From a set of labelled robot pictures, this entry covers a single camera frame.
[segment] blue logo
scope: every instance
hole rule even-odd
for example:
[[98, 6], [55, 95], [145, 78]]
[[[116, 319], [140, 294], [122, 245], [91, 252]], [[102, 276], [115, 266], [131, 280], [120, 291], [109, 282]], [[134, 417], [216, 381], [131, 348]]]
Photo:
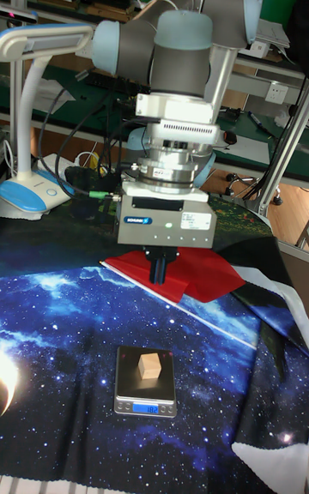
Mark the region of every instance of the blue logo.
[[124, 223], [135, 223], [143, 226], [149, 226], [152, 223], [151, 218], [139, 218], [137, 216], [125, 216]]

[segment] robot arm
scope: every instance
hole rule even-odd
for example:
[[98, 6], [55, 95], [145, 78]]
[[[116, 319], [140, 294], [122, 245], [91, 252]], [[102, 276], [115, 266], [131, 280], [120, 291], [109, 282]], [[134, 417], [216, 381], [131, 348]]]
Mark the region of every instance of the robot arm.
[[137, 180], [123, 183], [118, 241], [144, 247], [154, 283], [164, 282], [179, 246], [212, 246], [216, 217], [193, 185], [193, 158], [209, 155], [217, 140], [234, 60], [254, 41], [261, 7], [262, 0], [153, 0], [127, 24], [96, 29], [94, 65], [151, 87], [136, 99], [136, 115], [149, 118], [149, 149]]

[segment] light blue joint cover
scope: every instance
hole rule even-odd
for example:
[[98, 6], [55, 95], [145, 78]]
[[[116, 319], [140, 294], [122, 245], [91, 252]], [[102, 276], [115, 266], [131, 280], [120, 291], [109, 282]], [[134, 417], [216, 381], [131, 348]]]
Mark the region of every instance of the light blue joint cover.
[[130, 132], [126, 148], [131, 151], [142, 151], [142, 145], [145, 148], [149, 148], [149, 136], [144, 134], [146, 126], [136, 128]]
[[204, 166], [204, 168], [197, 174], [197, 177], [194, 178], [193, 185], [198, 189], [204, 185], [207, 177], [209, 176], [210, 169], [215, 162], [215, 153], [213, 152], [208, 163]]
[[119, 21], [102, 21], [94, 32], [92, 61], [95, 67], [116, 75], [120, 41]]
[[212, 46], [212, 28], [205, 14], [171, 10], [160, 16], [154, 42], [173, 50], [205, 50]]
[[0, 185], [0, 196], [26, 212], [45, 212], [44, 201], [33, 191], [8, 179]]
[[245, 35], [249, 45], [255, 41], [257, 36], [262, 4], [263, 0], [244, 0]]

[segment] digital scale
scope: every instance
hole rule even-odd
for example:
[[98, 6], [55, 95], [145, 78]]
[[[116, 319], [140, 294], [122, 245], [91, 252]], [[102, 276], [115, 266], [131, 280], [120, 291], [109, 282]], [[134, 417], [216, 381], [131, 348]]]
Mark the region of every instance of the digital scale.
[[[141, 355], [158, 353], [161, 373], [142, 380], [138, 370]], [[114, 411], [118, 414], [175, 418], [177, 413], [173, 354], [164, 349], [120, 346], [117, 353]]]

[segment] lamp arm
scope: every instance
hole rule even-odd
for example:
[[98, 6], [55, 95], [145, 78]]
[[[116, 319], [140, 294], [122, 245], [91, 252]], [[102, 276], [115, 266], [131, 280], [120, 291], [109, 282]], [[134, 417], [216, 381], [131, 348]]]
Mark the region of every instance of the lamp arm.
[[51, 58], [52, 56], [36, 57], [33, 60], [22, 90], [17, 123], [17, 179], [19, 180], [25, 180], [32, 176], [30, 132], [33, 103], [38, 91], [39, 82]]

